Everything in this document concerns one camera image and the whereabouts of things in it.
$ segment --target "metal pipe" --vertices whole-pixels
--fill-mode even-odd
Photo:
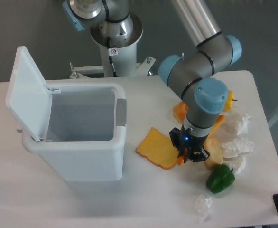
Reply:
[[[221,31],[203,0],[171,0],[171,2],[196,46]]]

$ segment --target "bin hinge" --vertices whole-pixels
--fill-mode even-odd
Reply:
[[[60,94],[61,93],[60,89],[54,89],[54,88],[47,88],[47,89],[51,92],[51,94]]]

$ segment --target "cable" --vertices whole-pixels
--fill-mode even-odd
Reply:
[[[110,49],[110,40],[111,38],[110,37],[107,37],[107,42],[106,42],[106,46],[107,46],[107,49]],[[114,74],[114,77],[117,77],[117,74],[116,74],[116,70],[115,70],[115,66],[114,66],[114,63],[112,61],[112,57],[109,55],[109,61],[110,61],[110,64],[111,64],[111,67],[112,67],[112,72]]]

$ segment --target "metal bracket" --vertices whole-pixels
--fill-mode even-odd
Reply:
[[[147,57],[143,63],[137,63],[136,76],[152,75],[150,69],[155,63],[156,59],[153,57]],[[73,63],[69,63],[71,66],[72,74],[70,79],[90,78],[89,75],[102,74],[104,72],[103,66],[82,66],[73,67]]]

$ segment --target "light blue joint cap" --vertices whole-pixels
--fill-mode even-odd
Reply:
[[[66,1],[63,2],[62,6],[63,6],[63,9],[64,9],[65,13],[67,14],[67,17],[69,18],[72,25],[74,26],[74,28],[78,32],[85,30],[85,28],[83,28],[82,25],[79,23],[78,19],[74,16],[71,9],[68,7],[68,4],[67,4]]]
[[[167,85],[169,74],[171,73],[175,64],[181,60],[181,57],[178,55],[172,55],[167,57],[165,60],[162,61],[160,64],[158,74],[162,81]]]
[[[241,43],[235,36],[227,35],[225,37],[227,37],[232,44],[233,56],[232,56],[232,61],[230,63],[230,65],[232,65],[234,62],[236,62],[240,58],[240,56],[242,54]]]
[[[194,98],[198,106],[209,114],[220,113],[228,98],[229,90],[226,85],[215,78],[200,80],[194,91]]]

